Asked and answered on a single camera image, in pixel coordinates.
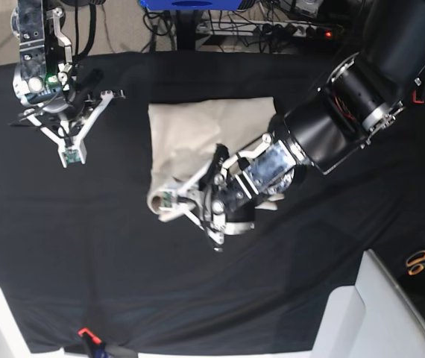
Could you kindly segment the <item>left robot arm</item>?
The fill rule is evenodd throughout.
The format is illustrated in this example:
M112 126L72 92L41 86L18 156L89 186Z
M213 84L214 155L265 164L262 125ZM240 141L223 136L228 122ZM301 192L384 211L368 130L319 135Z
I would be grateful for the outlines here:
M425 68L425 1L375 1L360 50L308 101L274 116L267 131L230 153L217 147L201 194L200 226L214 242L254 228L256 208L306 168L334 170L403 109Z

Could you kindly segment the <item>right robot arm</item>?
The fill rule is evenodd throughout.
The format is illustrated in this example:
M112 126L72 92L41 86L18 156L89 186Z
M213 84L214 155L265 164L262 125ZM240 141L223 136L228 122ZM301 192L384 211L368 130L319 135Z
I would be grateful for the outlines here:
M53 136L71 140L89 131L106 104L96 97L95 88L103 73L94 69L78 77L95 41L97 10L102 1L18 1L10 21L19 41L19 63L13 76L13 90L25 107L15 127L31 127ZM89 34L84 49L79 38L63 32L66 8L78 12L89 8Z

